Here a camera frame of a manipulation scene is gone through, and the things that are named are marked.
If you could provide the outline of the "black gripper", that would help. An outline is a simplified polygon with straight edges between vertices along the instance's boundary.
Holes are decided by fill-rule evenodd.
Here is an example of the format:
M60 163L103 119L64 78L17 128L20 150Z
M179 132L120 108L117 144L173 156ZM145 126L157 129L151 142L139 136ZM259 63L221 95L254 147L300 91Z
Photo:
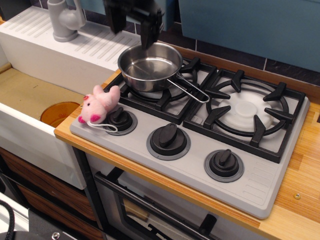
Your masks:
M141 23L141 48L149 49L162 31L164 11L155 0L104 0L105 13L116 35L127 26L127 17Z

